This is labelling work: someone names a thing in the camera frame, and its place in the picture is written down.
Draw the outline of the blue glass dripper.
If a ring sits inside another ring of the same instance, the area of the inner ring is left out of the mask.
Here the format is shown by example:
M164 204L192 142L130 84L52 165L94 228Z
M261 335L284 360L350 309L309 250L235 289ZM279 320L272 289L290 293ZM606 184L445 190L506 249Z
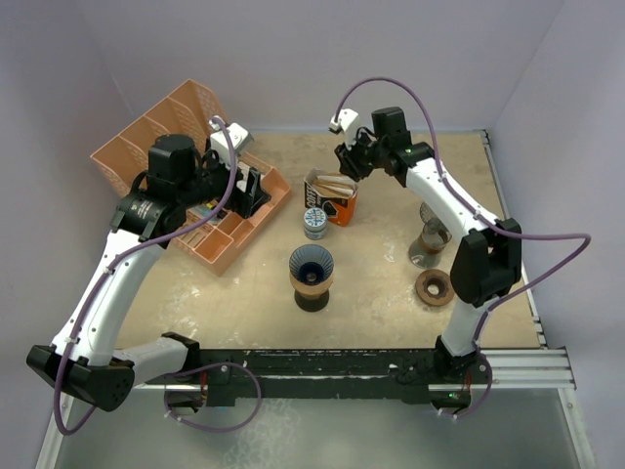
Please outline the blue glass dripper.
M333 274L334 259L323 246L305 244L291 254L289 271L298 282L317 285L328 280Z

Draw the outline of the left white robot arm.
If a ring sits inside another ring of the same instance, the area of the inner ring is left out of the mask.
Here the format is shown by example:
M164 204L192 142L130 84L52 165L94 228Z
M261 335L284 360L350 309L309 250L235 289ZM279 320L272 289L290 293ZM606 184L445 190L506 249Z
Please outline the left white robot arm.
M205 153L183 134L162 135L149 148L147 168L119 200L79 304L49 345L35 345L27 355L27 365L53 388L55 403L70 395L113 411L136 385L165 375L180 383L197 378L199 345L180 334L125 350L115 344L147 273L172 238L187 232L188 209L229 203L241 178L238 158L250 140L247 131L230 126L210 136Z

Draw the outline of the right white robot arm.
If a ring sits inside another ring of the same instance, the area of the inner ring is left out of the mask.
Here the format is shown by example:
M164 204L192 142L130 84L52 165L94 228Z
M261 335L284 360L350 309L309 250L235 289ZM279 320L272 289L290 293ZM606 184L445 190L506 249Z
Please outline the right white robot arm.
M372 114L374 129L360 125L357 112L344 108L329 129L344 142L335 149L340 172L358 182L382 169L418 195L458 242L450 270L457 300L449 323L437 338L436 375L456 382L478 359L478 342L488 308L504 298L521 279L521 227L514 219L499 220L482 210L435 159L427 143L415 143L399 107ZM501 233L510 230L514 236Z

